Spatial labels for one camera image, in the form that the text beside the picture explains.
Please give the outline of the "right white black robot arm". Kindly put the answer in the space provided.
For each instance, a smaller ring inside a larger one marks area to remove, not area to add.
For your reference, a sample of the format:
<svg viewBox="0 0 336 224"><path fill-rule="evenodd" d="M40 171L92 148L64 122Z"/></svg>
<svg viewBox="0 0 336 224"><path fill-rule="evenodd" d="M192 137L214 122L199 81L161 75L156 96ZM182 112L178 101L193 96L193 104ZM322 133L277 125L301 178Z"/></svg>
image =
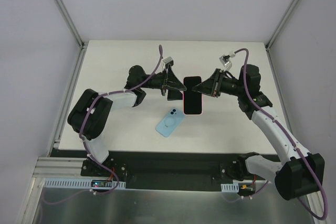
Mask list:
<svg viewBox="0 0 336 224"><path fill-rule="evenodd" d="M239 108L259 127L279 158L278 162L273 162L256 152L241 154L234 164L228 166L228 176L238 181L252 175L260 176L275 184L285 200L321 191L323 157L318 153L312 154L281 125L272 103L260 91L260 81L259 68L247 65L241 68L239 78L216 69L207 80L192 88L210 97L217 98L222 93L236 96Z"/></svg>

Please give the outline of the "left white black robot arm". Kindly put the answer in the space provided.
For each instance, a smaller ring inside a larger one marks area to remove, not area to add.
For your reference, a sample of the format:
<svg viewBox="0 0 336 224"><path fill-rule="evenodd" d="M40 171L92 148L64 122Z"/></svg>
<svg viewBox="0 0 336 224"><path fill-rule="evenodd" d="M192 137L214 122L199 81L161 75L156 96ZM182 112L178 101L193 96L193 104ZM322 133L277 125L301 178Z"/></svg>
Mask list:
<svg viewBox="0 0 336 224"><path fill-rule="evenodd" d="M162 72L152 74L146 74L141 66L135 65L129 70L123 90L99 94L93 89L87 89L69 113L67 122L78 133L88 160L93 162L92 169L99 176L124 175L115 171L108 161L109 151L105 146L103 131L111 112L142 103L146 96L144 88L158 89L168 100L182 99L182 92L187 90L173 73L170 63L166 64Z"/></svg>

